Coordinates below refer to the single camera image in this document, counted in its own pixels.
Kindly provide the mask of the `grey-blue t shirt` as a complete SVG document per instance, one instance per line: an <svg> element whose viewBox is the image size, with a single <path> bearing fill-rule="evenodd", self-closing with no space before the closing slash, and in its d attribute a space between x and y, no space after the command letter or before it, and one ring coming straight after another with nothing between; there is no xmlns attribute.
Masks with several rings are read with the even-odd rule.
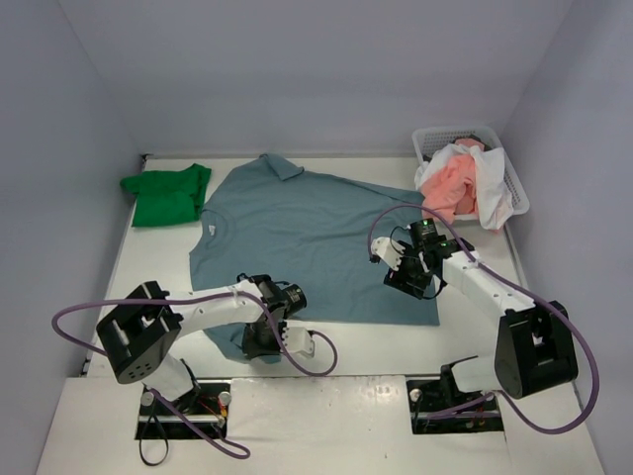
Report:
<svg viewBox="0 0 633 475"><path fill-rule="evenodd" d="M367 237L404 239L421 217L419 193L308 171L263 154L233 169L201 212L190 251L193 290L219 288L240 274L299 285L303 321L433 326L432 300L384 284Z"/></svg>

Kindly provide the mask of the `white laundry basket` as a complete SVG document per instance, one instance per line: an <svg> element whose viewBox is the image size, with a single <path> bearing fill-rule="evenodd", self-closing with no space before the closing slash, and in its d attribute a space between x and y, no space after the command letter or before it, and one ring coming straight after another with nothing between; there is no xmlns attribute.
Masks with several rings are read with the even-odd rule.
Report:
<svg viewBox="0 0 633 475"><path fill-rule="evenodd" d="M466 138L475 140L489 149L502 147L497 133L485 125L441 126L415 130L411 134L414 151L419 164L414 176L415 187L419 188L421 186L422 174L434 154L450 143ZM511 194L513 215L524 215L529 210L529 200L507 154L504 156L503 180Z"/></svg>

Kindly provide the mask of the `green t shirt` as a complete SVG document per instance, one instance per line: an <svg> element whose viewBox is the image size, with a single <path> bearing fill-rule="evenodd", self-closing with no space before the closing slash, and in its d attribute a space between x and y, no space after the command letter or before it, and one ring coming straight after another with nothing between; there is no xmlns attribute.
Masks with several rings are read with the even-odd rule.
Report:
<svg viewBox="0 0 633 475"><path fill-rule="evenodd" d="M194 163L180 171L144 171L123 178L121 188L136 199L132 226L160 228L197 222L212 169Z"/></svg>

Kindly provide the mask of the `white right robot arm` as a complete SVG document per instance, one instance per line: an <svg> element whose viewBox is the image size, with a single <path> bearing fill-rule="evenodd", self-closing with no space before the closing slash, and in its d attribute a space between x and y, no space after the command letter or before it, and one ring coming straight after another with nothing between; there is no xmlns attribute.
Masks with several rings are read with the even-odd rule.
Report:
<svg viewBox="0 0 633 475"><path fill-rule="evenodd" d="M431 220L413 223L407 232L410 242L376 237L371 243L372 260L389 267L384 283L427 300L426 289L438 280L439 290L458 290L497 331L491 352L452 363L451 374L439 380L444 405L459 408L474 392L498 390L521 399L578 377L572 333L554 314L567 313L562 305L545 307L500 282L482 268L468 242L439 234Z"/></svg>

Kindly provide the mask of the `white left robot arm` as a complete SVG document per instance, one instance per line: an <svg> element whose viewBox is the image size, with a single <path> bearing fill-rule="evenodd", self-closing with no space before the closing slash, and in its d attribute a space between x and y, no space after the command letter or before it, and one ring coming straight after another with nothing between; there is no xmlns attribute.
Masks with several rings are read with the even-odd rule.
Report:
<svg viewBox="0 0 633 475"><path fill-rule="evenodd" d="M128 296L141 305L118 305L97 325L97 334L120 384L142 383L156 389L173 414L197 405L197 383L189 365L170 354L178 339L191 333L228 330L231 355L249 361L292 355L312 358L316 345L305 328L287 320L307 306L296 284L275 282L267 274L240 274L235 284L191 293L194 304L169 297L157 282L136 287Z"/></svg>

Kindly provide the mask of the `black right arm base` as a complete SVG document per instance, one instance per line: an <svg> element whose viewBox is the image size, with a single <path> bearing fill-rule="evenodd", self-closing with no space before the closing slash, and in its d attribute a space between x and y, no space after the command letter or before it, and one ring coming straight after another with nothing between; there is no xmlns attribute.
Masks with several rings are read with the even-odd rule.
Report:
<svg viewBox="0 0 633 475"><path fill-rule="evenodd" d="M503 432L497 400L481 391L461 392L449 370L431 378L406 379L414 435Z"/></svg>

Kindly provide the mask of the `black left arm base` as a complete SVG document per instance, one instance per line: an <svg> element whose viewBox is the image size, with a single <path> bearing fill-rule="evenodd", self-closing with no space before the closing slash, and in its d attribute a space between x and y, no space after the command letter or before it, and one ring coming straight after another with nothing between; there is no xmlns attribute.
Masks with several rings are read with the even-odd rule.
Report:
<svg viewBox="0 0 633 475"><path fill-rule="evenodd" d="M198 396L187 396L180 402L173 402L172 405L210 438L219 439L221 436L226 436L228 409L221 407L219 395L223 392L230 393L230 382L202 380L199 382L199 387ZM163 435L168 440L200 439L144 389L138 407L135 439L159 440Z"/></svg>

